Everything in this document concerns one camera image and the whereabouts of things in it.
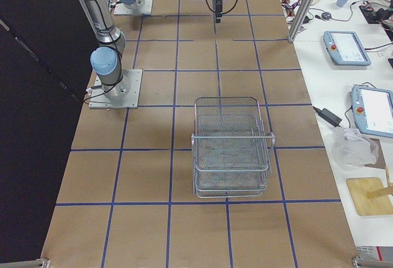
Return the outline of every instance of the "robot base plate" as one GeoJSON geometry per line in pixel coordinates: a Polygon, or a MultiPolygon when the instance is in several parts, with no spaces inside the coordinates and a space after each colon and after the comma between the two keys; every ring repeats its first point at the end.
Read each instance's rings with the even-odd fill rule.
{"type": "MultiPolygon", "coordinates": [[[[142,82],[142,70],[141,69],[124,69],[124,76],[128,78],[131,83],[130,91],[121,99],[107,98],[105,95],[101,95],[92,98],[89,102],[88,107],[91,109],[116,109],[116,108],[138,108],[139,93],[141,91],[142,82]]],[[[101,85],[100,79],[97,77],[94,83],[95,85],[101,85]]],[[[96,89],[93,91],[92,97],[102,94],[102,89],[96,89]]]]}
{"type": "Polygon", "coordinates": [[[114,15],[115,16],[132,16],[132,15],[150,15],[152,13],[153,0],[145,0],[145,4],[137,9],[126,8],[123,4],[117,4],[114,15]]]}

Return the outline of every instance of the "black power adapter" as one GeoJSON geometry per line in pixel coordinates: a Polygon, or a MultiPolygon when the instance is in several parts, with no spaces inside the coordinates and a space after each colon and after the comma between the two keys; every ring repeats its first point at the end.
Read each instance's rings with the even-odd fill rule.
{"type": "Polygon", "coordinates": [[[321,118],[326,120],[332,126],[334,126],[334,127],[339,127],[340,126],[340,122],[342,121],[342,119],[340,119],[334,113],[332,113],[331,111],[327,110],[326,108],[324,108],[322,110],[320,110],[319,108],[314,107],[314,106],[313,106],[313,108],[314,108],[315,112],[318,114],[318,116],[320,116],[321,118]]]}

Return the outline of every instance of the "white table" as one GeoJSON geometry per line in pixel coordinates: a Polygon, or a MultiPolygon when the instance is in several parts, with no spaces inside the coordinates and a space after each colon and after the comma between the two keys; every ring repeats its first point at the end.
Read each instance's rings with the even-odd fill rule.
{"type": "MultiPolygon", "coordinates": [[[[320,0],[312,7],[330,12],[333,18],[345,20],[350,16],[349,6],[354,1],[360,0],[349,0],[342,8],[335,5],[336,0],[320,0]]],[[[390,42],[382,27],[369,25],[365,21],[359,5],[360,3],[352,6],[354,14],[349,22],[314,19],[304,25],[306,29],[298,34],[294,41],[312,104],[321,109],[327,108],[340,116],[343,119],[341,125],[344,127],[348,127],[344,112],[351,105],[349,92],[353,84],[371,82],[381,89],[393,89],[393,69],[387,61],[393,57],[392,46],[379,49],[377,52],[369,52],[372,64],[365,68],[335,66],[326,51],[322,36],[324,31],[328,30],[355,31],[365,48],[390,42]]],[[[321,11],[312,10],[311,13],[321,15],[321,11]]],[[[350,165],[346,168],[338,166],[332,154],[335,141],[332,135],[333,128],[319,117],[317,121],[355,245],[393,246],[393,216],[359,216],[346,186],[348,178],[361,177],[379,177],[386,186],[384,170],[350,165]]],[[[379,139],[386,164],[393,169],[393,139],[379,139]]]]}

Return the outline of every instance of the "stacked wire basket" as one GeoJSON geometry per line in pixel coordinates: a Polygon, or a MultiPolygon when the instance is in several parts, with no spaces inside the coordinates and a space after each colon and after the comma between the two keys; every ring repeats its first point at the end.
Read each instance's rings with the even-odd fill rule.
{"type": "Polygon", "coordinates": [[[265,134],[256,99],[199,98],[194,129],[194,194],[244,197],[263,193],[271,174],[269,154],[275,138],[273,133],[265,134]]]}

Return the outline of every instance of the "basket handle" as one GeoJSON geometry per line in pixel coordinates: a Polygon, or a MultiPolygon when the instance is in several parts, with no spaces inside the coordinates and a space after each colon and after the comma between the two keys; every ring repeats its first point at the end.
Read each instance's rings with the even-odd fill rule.
{"type": "Polygon", "coordinates": [[[192,136],[192,139],[270,139],[274,138],[269,134],[265,136],[192,136]]]}
{"type": "Polygon", "coordinates": [[[274,147],[276,146],[276,135],[273,132],[269,132],[266,134],[267,138],[271,138],[271,146],[269,148],[269,155],[274,151],[274,147]]]}

